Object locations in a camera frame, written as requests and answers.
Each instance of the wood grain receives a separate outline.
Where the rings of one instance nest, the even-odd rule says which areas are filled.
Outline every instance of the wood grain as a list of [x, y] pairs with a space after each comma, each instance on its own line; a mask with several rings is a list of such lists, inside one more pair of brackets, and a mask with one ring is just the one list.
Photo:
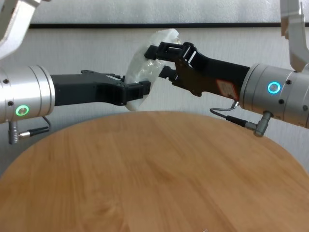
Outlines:
[[267, 138], [206, 116], [88, 121], [0, 180], [1, 232], [309, 232], [309, 177]]

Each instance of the transparent plastic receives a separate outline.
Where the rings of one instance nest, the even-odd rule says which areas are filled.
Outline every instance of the transparent plastic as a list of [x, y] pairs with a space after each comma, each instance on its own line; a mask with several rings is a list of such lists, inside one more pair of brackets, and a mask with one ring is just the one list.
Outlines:
[[[150, 81], [151, 91], [153, 83], [159, 77], [162, 69], [167, 64], [167, 61], [149, 60], [145, 58], [144, 54], [150, 45], [159, 46], [161, 42], [180, 44], [181, 42], [178, 35], [178, 31], [175, 29], [161, 30], [153, 34], [149, 41], [146, 42], [133, 56], [126, 73], [125, 82], [129, 84], [138, 83], [140, 81]], [[147, 97], [148, 95], [145, 95], [143, 99], [128, 102], [126, 105], [127, 109], [130, 111], [137, 111]]]

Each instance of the white wall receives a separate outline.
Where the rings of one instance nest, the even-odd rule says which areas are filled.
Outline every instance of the white wall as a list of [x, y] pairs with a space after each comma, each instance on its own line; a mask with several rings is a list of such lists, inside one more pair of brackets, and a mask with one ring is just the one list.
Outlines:
[[[79, 73], [89, 69], [123, 75], [140, 43], [155, 29], [72, 29], [30, 30], [21, 48], [1, 62], [6, 65], [43, 65], [51, 74]], [[210, 58], [252, 66], [256, 62], [290, 68], [287, 41], [280, 28], [263, 29], [180, 29], [181, 40], [194, 43]], [[229, 107], [231, 101], [204, 93], [201, 98], [159, 80], [141, 110], [169, 110], [211, 115], [211, 107]], [[128, 112], [125, 107], [105, 103], [56, 107], [49, 116], [53, 131], [92, 118]], [[237, 109], [233, 116], [257, 122], [259, 115]], [[19, 123], [21, 129], [44, 126], [42, 119]], [[309, 170], [309, 130], [275, 119], [266, 136], [286, 148]], [[32, 138], [11, 146], [7, 125], [0, 125], [0, 173], [29, 145]]]
[[[309, 0], [301, 2], [308, 22]], [[280, 20], [280, 0], [53, 0], [41, 3], [32, 22], [256, 23]]]

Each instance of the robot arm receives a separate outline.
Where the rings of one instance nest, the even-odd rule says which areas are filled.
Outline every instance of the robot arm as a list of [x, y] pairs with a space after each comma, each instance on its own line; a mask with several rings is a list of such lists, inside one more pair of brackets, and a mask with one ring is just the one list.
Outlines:
[[176, 70], [165, 66], [160, 74], [174, 86], [198, 97], [202, 92], [221, 95], [233, 99], [234, 106], [239, 104], [245, 110], [262, 114], [257, 124], [220, 115], [253, 130], [258, 137], [264, 135], [272, 117], [309, 128], [309, 75], [305, 73], [264, 64], [249, 68], [214, 60], [202, 55], [191, 43], [162, 42], [159, 47], [150, 46], [145, 57], [174, 62]]
[[[20, 46], [40, 2], [5, 2], [0, 14], [0, 59]], [[306, 69], [309, 50], [299, 0], [281, 0], [281, 26], [282, 36], [289, 40], [290, 63], [295, 71], [263, 64], [249, 68], [214, 60], [202, 55], [192, 43], [164, 41], [158, 46], [151, 45], [146, 48], [145, 58], [174, 62], [176, 70], [165, 66], [159, 76], [198, 97], [202, 92], [211, 92], [233, 99], [230, 109], [213, 108], [211, 112], [253, 130], [258, 137], [264, 135], [272, 117], [309, 128], [309, 75]], [[135, 59], [144, 62], [139, 56]], [[139, 76], [132, 84], [114, 74], [92, 71], [82, 71], [80, 75], [50, 75], [40, 66], [3, 68], [0, 69], [0, 123], [9, 123], [10, 143], [17, 143], [20, 139], [49, 130], [47, 127], [19, 133], [18, 120], [45, 117], [58, 105], [89, 102], [126, 105], [129, 101], [145, 99], [152, 82]], [[245, 110], [262, 114], [262, 119], [254, 124], [215, 112], [233, 110], [238, 104]]]
[[40, 66], [1, 68], [0, 123], [9, 122], [9, 143], [14, 144], [48, 132], [50, 127], [19, 133], [17, 121], [45, 117], [55, 106], [91, 102], [121, 106], [149, 94], [150, 82], [126, 84], [124, 80], [115, 74], [87, 70], [82, 74], [50, 75]]

